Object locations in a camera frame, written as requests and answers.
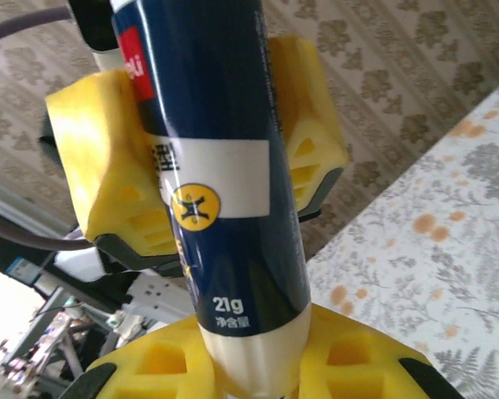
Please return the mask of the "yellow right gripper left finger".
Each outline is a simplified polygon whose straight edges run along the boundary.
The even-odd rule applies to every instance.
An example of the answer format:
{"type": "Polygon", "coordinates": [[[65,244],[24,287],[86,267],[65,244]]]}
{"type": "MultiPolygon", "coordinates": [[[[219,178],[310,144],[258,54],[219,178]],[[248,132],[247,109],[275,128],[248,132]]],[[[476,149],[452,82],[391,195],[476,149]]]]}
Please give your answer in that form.
{"type": "Polygon", "coordinates": [[[96,359],[63,398],[222,398],[194,316],[150,332],[96,359]]]}

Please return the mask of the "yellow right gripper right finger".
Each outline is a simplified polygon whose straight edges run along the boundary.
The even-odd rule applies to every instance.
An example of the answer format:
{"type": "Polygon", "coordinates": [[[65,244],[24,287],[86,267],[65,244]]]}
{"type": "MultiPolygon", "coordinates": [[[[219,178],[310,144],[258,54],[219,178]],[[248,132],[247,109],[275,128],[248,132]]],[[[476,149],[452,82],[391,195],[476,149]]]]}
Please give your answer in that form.
{"type": "Polygon", "coordinates": [[[317,304],[292,398],[462,399],[419,351],[317,304]]]}

